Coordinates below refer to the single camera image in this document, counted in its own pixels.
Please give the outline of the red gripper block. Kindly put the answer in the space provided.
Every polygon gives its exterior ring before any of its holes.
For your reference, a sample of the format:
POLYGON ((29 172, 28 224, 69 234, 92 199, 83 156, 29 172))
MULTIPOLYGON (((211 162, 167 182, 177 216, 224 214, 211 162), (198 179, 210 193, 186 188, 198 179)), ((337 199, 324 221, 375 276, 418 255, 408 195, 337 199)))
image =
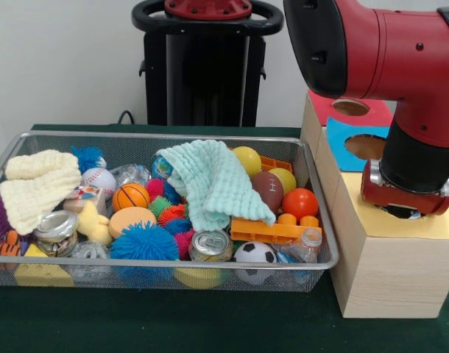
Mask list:
POLYGON ((379 207, 403 207, 425 215, 441 215, 449 208, 449 178, 436 193, 412 193, 395 187, 380 171, 380 160, 368 160, 361 181, 361 197, 379 207))

